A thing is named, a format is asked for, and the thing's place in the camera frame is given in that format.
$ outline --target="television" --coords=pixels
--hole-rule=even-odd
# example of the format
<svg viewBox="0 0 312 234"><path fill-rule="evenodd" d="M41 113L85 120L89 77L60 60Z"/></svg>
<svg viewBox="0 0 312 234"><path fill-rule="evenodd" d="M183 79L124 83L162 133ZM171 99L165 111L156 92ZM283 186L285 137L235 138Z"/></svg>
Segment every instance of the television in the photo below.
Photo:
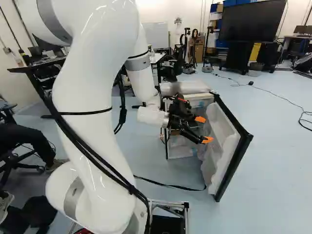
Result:
<svg viewBox="0 0 312 234"><path fill-rule="evenodd" d="M272 42L285 0L266 0L224 7L219 40Z"/></svg>

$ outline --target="whiteboard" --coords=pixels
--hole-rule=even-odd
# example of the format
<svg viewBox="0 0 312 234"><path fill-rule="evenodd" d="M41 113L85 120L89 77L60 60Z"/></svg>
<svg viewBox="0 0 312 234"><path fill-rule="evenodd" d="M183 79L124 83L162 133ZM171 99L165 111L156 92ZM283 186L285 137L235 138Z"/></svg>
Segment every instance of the whiteboard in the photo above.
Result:
<svg viewBox="0 0 312 234"><path fill-rule="evenodd" d="M143 28L147 43L151 44L153 49L169 47L167 22L143 23Z"/></svg>

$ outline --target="person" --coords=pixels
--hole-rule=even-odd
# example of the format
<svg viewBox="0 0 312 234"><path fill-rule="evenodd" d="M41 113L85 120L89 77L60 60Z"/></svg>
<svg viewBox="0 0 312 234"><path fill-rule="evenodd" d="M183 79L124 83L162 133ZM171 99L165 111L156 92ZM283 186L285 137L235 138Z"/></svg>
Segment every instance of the person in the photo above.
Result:
<svg viewBox="0 0 312 234"><path fill-rule="evenodd" d="M0 124L0 146L14 148L17 144L29 143L36 153L46 163L47 172L54 171L68 160L55 159L56 152L49 144L43 133L37 129L27 128L14 123Z"/></svg>
<svg viewBox="0 0 312 234"><path fill-rule="evenodd" d="M4 222L8 215L8 207L14 200L14 195L7 191L0 190L0 224Z"/></svg>

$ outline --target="sneaker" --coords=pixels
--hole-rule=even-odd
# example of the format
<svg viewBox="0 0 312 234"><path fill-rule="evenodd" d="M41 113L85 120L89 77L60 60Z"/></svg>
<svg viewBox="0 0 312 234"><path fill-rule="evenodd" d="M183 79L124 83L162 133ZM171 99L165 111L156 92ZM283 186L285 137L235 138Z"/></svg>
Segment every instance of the sneaker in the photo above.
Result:
<svg viewBox="0 0 312 234"><path fill-rule="evenodd" d="M5 218L8 215L8 207L14 200L14 195L10 194L8 192L5 192L8 194L6 198L1 198L0 197L0 224L4 222Z"/></svg>
<svg viewBox="0 0 312 234"><path fill-rule="evenodd" d="M51 167L45 167L46 172L53 172L55 171L56 168L61 166L62 164L68 162L69 159L54 159L53 162L54 164Z"/></svg>

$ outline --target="cable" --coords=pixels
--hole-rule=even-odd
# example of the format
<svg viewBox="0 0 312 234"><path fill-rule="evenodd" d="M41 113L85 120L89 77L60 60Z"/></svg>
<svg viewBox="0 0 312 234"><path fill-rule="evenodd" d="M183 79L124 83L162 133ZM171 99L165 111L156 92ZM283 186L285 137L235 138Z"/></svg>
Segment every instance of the cable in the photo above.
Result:
<svg viewBox="0 0 312 234"><path fill-rule="evenodd" d="M311 128L308 128L307 126L304 126L303 123L302 123L303 121L305 121L305 122L308 122L308 123L312 124L311 121L302 118L304 114L309 115L309 116L312 116L312 112L310 112L310 111L305 111L304 108L303 108L302 106L295 104L294 102L288 100L288 99L285 98L285 97L282 97L282 96L279 96L279 95L277 95L277 94L274 94L274 93L272 93L271 91L268 91L268 90L265 90L265 89L261 89L261 88L258 88L258 87L256 87L256 86L249 85L249 84L240 84L238 81L236 81L236 80L234 80L234 79L232 79L232 78L222 77L222 76L219 76L219 75L218 75L218 77L227 78L227 79L230 79L230 80L234 81L235 83L237 83L237 84L232 84L231 87L240 87L240 86L246 86L246 85L248 85L248 86L251 86L251 87L253 87L253 88L255 88L255 89L262 90L262 91L264 91L264 92L267 92L267 93L269 93L269 94L272 94L273 96L278 97L278 98L280 98L280 99L283 99L283 100L287 101L288 103L290 103L291 105L294 105L294 106L296 106L296 107L299 107L299 108L302 110L302 113L301 113L301 116L300 116L300 118L299 118L299 120L298 120L298 123L300 124L301 127L303 127L303 128L305 128L305 129L307 129L307 130L309 130L309 131L312 132L312 129L311 129Z"/></svg>
<svg viewBox="0 0 312 234"><path fill-rule="evenodd" d="M31 151L33 151L34 149L32 149L32 148L29 148L29 147L27 147L27 146L24 146L24 145L21 145L22 147L24 147L24 148L27 148L27 149L29 149L29 150L31 150ZM37 157L39 157L39 158L41 158L37 153L34 153L34 155L35 156L37 156Z"/></svg>
<svg viewBox="0 0 312 234"><path fill-rule="evenodd" d="M56 146L52 142L50 142L49 140L48 140L48 142L53 146L52 150L54 151L54 153L56 153L56 151L57 151Z"/></svg>
<svg viewBox="0 0 312 234"><path fill-rule="evenodd" d="M125 97L125 90L122 82L122 76L121 73L118 72L117 74L117 80L118 80L118 87L119 87L119 94L120 94L120 100L121 100L121 106L120 106L120 114L119 114L119 123L117 127L114 129L115 135L121 130L123 124L126 122L127 118L127 109L126 109L126 97Z"/></svg>
<svg viewBox="0 0 312 234"><path fill-rule="evenodd" d="M136 175L134 175L134 177L136 179L141 179L141 180L144 180L146 182L149 182L149 183L152 183L152 184L156 184L156 185L159 185L159 186L169 187L169 188L176 188L176 189L182 189L182 190L186 190L186 191L193 191L193 192L204 191L207 188L206 184L205 184L205 187L203 189L191 189L191 188L187 188L187 187L183 187L183 186L179 186L179 185L167 185L167 184L159 183L157 181L154 181L154 180L151 180L151 179L147 179L147 178L143 178L143 177L136 176Z"/></svg>
<svg viewBox="0 0 312 234"><path fill-rule="evenodd" d="M4 14L3 9L2 9L1 6L0 6L0 11L1 11L1 13L3 14L3 17L4 17L4 19L5 19L5 22L6 22L6 24L8 25L8 27L9 27L9 29L10 29L10 31L11 31L13 37L14 37L14 40L15 40L16 44L19 46L19 49L21 50L22 48L21 48L21 46L20 46L20 43L19 43L19 41L17 40L17 38L16 38L16 36L15 36L15 33L13 32L13 30L12 30L12 28L11 28L11 25L10 25L10 23L9 23L9 21L8 21L8 19L7 19L7 17L6 17L6 15Z"/></svg>
<svg viewBox="0 0 312 234"><path fill-rule="evenodd" d="M113 166L111 166L105 159L103 159L99 154L97 154L86 142L84 142L76 132L67 124L64 118L55 108L54 104L51 102L48 105L52 116L56 120L58 126L65 133L65 135L70 139L70 141L80 150L87 159L89 159L99 170L101 170L105 175L107 175L114 182L119 184L121 187L127 189L129 194L135 195L139 200L141 200L147 208L147 221L145 227L145 233L149 233L150 229L150 207L147 197L140 192L135 186L133 186L126 178L124 178Z"/></svg>

